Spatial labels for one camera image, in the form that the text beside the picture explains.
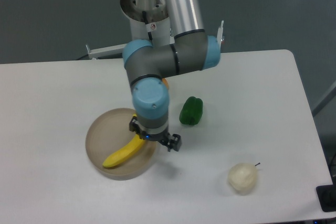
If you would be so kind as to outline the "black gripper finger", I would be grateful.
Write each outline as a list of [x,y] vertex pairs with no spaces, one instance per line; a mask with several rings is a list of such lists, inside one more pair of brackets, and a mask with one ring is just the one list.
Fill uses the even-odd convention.
[[134,132],[137,135],[140,135],[141,129],[136,118],[132,118],[129,123],[129,131]]
[[159,143],[163,146],[166,146],[169,152],[171,150],[178,152],[182,145],[182,139],[178,134],[171,135],[170,133],[166,133],[163,135],[163,138],[159,140]]

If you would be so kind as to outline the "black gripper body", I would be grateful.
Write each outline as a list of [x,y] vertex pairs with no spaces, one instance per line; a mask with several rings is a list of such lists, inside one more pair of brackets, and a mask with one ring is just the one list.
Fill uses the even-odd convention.
[[143,140],[159,142],[161,144],[167,144],[169,141],[168,134],[169,134],[169,128],[166,127],[162,131],[159,130],[157,133],[153,133],[150,130],[146,131],[140,129],[139,136]]

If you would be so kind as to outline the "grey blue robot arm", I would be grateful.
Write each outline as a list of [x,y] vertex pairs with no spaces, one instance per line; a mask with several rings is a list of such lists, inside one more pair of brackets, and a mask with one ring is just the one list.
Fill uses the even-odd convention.
[[132,40],[90,49],[88,57],[122,55],[136,112],[130,131],[178,151],[182,141],[169,133],[169,92],[163,80],[218,65],[222,32],[205,33],[197,0],[120,0],[120,6]]

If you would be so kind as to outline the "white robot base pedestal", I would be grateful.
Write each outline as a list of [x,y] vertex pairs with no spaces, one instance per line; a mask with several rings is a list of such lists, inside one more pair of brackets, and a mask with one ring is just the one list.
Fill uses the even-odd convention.
[[165,0],[120,0],[120,5],[132,40],[149,40],[157,47],[174,43]]

